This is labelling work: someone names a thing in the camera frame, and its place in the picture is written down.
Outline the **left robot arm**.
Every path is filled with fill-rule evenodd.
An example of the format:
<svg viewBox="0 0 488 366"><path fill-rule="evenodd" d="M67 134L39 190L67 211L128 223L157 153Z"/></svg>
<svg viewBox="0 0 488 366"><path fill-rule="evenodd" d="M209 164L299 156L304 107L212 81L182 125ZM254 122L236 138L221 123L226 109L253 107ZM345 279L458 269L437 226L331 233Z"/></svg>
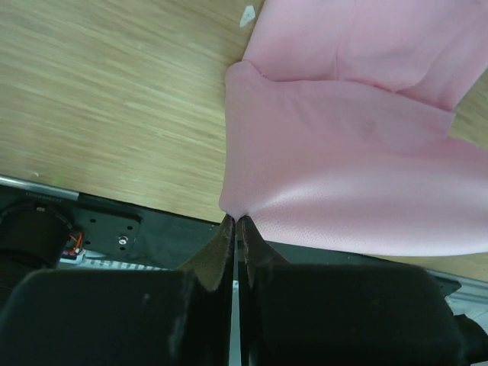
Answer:
<svg viewBox="0 0 488 366"><path fill-rule="evenodd" d="M430 274L408 265L293 264L249 217L173 271L57 271L70 228L46 210L1 221L3 365L227 365L239 302L243 365L466 365Z"/></svg>

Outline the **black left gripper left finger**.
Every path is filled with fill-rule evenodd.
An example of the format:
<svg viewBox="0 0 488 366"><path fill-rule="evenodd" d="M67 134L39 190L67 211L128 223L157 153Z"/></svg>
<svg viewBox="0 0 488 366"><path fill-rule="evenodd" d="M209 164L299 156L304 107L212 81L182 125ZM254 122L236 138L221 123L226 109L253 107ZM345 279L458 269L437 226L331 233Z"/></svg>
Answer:
<svg viewBox="0 0 488 366"><path fill-rule="evenodd" d="M42 270L1 313L3 365L226 365L235 223L175 270Z"/></svg>

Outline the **pink t-shirt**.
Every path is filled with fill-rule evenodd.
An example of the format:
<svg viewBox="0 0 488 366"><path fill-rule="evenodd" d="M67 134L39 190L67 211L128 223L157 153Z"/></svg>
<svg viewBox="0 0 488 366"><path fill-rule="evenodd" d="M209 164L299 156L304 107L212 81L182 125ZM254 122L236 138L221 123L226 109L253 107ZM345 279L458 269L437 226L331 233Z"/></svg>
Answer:
<svg viewBox="0 0 488 366"><path fill-rule="evenodd" d="M272 242L487 249L487 154L450 137L487 67L485 1L266 1L226 72L220 208Z"/></svg>

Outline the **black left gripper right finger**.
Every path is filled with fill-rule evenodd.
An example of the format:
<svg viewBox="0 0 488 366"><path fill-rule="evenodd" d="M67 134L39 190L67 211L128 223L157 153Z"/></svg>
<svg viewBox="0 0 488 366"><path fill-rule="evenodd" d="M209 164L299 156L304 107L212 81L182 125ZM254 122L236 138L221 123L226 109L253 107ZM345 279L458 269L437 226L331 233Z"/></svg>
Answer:
<svg viewBox="0 0 488 366"><path fill-rule="evenodd" d="M295 264L236 226L244 365L465 365L438 282L412 265Z"/></svg>

